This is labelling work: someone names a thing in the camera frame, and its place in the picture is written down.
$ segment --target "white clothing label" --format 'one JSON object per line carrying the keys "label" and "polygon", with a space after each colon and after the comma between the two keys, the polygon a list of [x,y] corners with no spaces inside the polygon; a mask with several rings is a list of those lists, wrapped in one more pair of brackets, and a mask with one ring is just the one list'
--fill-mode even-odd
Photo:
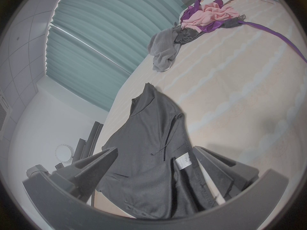
{"label": "white clothing label", "polygon": [[178,164],[178,167],[180,170],[184,169],[185,167],[188,167],[191,165],[191,160],[189,157],[189,153],[185,153],[184,155],[181,155],[179,158],[175,160]]}

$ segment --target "bed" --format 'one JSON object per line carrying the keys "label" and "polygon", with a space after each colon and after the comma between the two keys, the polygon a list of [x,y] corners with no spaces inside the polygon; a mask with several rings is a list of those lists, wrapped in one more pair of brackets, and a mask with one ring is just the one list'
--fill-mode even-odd
{"label": "bed", "polygon": [[[232,0],[245,21],[267,26],[307,48],[290,15],[273,0]],[[94,154],[128,119],[131,99],[145,83],[172,98],[186,115],[193,146],[202,146],[259,169],[289,178],[268,221],[293,193],[307,156],[306,63],[280,38],[243,25],[205,33],[183,45],[171,68],[152,70],[148,55],[119,90]],[[101,193],[94,206],[127,216]]]}

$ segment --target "green curtain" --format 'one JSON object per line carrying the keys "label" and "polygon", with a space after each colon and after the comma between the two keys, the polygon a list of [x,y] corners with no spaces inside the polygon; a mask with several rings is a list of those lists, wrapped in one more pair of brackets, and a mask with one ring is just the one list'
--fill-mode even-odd
{"label": "green curtain", "polygon": [[147,56],[153,34],[178,21],[182,0],[60,0],[47,41],[47,75],[107,111]]}

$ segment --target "striped bed sheet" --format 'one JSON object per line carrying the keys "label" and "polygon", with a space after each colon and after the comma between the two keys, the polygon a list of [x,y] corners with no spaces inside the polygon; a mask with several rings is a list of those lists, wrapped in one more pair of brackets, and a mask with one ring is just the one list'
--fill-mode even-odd
{"label": "striped bed sheet", "polygon": [[[229,4],[246,21],[283,34],[307,56],[298,28],[280,3]],[[248,25],[220,28],[183,45],[166,72],[153,71],[152,62],[148,55],[119,90],[94,153],[126,122],[131,99],[149,82],[182,108],[193,146],[254,166],[259,176],[272,168],[289,178],[267,224],[290,198],[306,166],[306,63],[280,38]],[[96,194],[96,208],[126,216]]]}

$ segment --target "pink cloth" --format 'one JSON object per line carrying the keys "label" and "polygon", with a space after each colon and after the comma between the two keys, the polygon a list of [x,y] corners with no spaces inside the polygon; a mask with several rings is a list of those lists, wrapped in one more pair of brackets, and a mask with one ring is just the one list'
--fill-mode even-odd
{"label": "pink cloth", "polygon": [[219,5],[215,2],[201,5],[201,10],[196,11],[188,20],[183,20],[181,28],[189,27],[197,30],[199,33],[201,29],[197,26],[206,26],[213,21],[224,21],[238,17],[239,13],[233,7],[225,5],[220,9]]}

